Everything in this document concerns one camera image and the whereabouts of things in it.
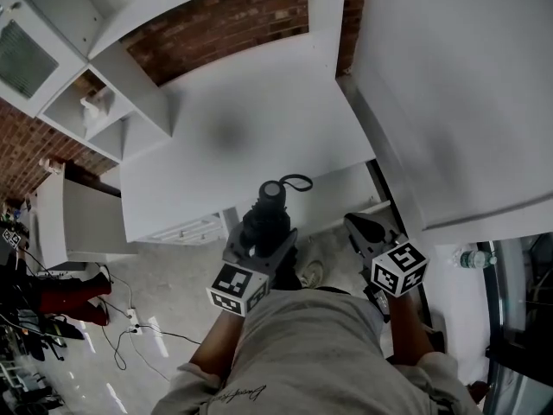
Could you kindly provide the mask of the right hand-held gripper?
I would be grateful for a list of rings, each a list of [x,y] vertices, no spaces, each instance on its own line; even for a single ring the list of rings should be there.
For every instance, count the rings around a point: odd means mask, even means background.
[[[389,315],[388,297],[401,297],[423,283],[429,258],[375,214],[348,213],[345,226],[363,260],[364,293],[382,315]]]

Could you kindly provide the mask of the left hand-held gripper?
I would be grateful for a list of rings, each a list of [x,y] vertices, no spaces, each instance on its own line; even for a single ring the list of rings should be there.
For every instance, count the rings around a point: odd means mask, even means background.
[[[212,285],[207,287],[207,297],[211,305],[219,310],[246,317],[273,291],[271,284],[275,275],[271,277],[240,265],[229,264],[241,263],[250,257],[250,249],[241,239],[243,230],[242,221],[231,230],[222,254],[225,263]],[[296,240],[297,229],[293,228],[271,255],[258,260],[257,269],[276,271],[295,246]]]

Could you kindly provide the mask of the black umbrella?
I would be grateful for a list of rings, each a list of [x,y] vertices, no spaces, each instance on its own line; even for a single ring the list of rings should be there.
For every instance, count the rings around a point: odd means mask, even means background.
[[[313,181],[304,175],[290,174],[264,182],[256,203],[245,214],[240,242],[259,257],[269,257],[289,236],[291,225],[286,211],[286,186],[307,192]]]

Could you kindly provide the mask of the person's left forearm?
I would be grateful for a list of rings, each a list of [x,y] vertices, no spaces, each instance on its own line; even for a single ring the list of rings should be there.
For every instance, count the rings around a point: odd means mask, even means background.
[[[231,371],[245,319],[222,311],[189,360],[204,373],[225,379]]]

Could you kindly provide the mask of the person's right forearm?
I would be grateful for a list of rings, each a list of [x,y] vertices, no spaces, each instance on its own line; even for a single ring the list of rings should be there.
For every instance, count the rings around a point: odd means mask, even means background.
[[[415,366],[426,354],[435,351],[415,304],[405,294],[401,297],[388,296],[388,305],[395,362],[403,366]]]

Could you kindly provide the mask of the person's black trousers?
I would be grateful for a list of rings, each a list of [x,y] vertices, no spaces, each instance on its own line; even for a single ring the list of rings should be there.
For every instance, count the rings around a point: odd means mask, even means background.
[[[301,281],[296,275],[298,250],[293,246],[283,262],[277,267],[271,289],[276,291],[298,291],[302,288]]]

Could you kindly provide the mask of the person's white shoe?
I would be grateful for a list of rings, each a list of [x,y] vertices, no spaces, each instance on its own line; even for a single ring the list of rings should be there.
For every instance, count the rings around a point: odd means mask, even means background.
[[[324,266],[321,261],[314,260],[304,266],[298,274],[300,284],[303,289],[316,289],[324,278]]]

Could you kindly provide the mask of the clear plastic water bottle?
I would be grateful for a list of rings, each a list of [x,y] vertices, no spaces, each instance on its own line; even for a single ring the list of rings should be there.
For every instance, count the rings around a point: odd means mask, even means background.
[[[453,257],[454,266],[464,269],[482,270],[497,264],[497,257],[481,250],[462,250]]]

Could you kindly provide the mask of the person's grey shirt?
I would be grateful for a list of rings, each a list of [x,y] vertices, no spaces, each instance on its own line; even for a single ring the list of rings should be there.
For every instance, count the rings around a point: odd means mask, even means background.
[[[365,299],[274,290],[244,319],[228,376],[188,361],[151,415],[480,415],[449,355],[385,359]]]

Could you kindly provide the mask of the white power strip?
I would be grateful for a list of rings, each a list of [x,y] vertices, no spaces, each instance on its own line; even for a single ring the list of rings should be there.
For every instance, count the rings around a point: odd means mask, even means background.
[[[142,324],[139,322],[137,310],[135,308],[128,308],[126,310],[126,316],[129,322],[129,332],[131,335],[141,335],[143,333]]]

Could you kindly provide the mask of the small white side table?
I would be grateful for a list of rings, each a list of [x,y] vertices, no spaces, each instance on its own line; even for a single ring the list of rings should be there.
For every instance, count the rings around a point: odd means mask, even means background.
[[[111,263],[137,254],[119,197],[73,181],[62,164],[30,195],[29,251],[40,265]]]

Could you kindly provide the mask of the small white figurine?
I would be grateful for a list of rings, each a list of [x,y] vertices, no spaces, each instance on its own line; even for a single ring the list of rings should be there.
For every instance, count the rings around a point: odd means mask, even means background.
[[[107,117],[114,100],[113,92],[105,87],[94,95],[89,95],[79,100],[83,108],[83,116],[86,121]]]

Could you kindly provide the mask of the white hutch shelf unit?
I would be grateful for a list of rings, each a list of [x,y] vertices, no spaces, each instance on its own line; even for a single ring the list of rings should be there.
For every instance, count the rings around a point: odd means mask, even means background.
[[[128,0],[102,16],[93,0],[0,0],[0,47],[26,57],[0,78],[0,99],[39,117],[117,163],[167,142],[168,95],[123,46],[123,37],[193,0]],[[309,0],[309,30],[335,73],[342,0]],[[86,121],[79,100],[108,87],[107,117]]]

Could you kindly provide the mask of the black window frame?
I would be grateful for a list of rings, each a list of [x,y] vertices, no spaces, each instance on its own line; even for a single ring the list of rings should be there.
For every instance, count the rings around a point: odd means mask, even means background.
[[[553,415],[553,233],[480,242],[490,340],[486,415]]]

